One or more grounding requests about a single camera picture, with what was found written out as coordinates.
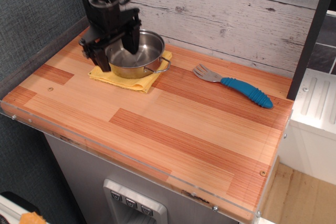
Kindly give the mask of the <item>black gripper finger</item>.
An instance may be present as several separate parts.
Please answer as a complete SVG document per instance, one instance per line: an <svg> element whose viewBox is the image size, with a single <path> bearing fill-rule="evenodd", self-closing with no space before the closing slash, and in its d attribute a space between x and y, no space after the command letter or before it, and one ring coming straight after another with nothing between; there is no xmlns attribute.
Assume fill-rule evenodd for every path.
<svg viewBox="0 0 336 224"><path fill-rule="evenodd" d="M139 50L140 41L140 29L136 28L131 31L127 31L122 37L122 44L124 49L126 49L131 54L136 54Z"/></svg>
<svg viewBox="0 0 336 224"><path fill-rule="evenodd" d="M103 72L111 71L109 60L104 47L92 48L91 60L96 66L99 66Z"/></svg>

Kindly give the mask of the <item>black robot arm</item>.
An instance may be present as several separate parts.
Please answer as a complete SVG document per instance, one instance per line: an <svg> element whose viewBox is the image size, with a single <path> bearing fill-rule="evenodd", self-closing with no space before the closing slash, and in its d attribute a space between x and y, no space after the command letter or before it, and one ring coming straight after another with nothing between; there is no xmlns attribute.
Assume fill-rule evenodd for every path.
<svg viewBox="0 0 336 224"><path fill-rule="evenodd" d="M124 49L135 54L139 49L139 9L120 10L130 0L82 0L89 29L79 40L86 58L103 72L111 70L106 48L121 40Z"/></svg>

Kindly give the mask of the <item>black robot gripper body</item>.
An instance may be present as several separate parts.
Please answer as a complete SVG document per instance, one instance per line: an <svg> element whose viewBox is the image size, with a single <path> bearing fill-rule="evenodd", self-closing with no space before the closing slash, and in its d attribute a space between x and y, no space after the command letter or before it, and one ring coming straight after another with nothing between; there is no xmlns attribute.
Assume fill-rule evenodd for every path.
<svg viewBox="0 0 336 224"><path fill-rule="evenodd" d="M119 3L92 3L83 0L90 24L88 32L80 40L84 55L91 58L91 49L105 47L122 37L127 31L140 28L138 8L120 10Z"/></svg>

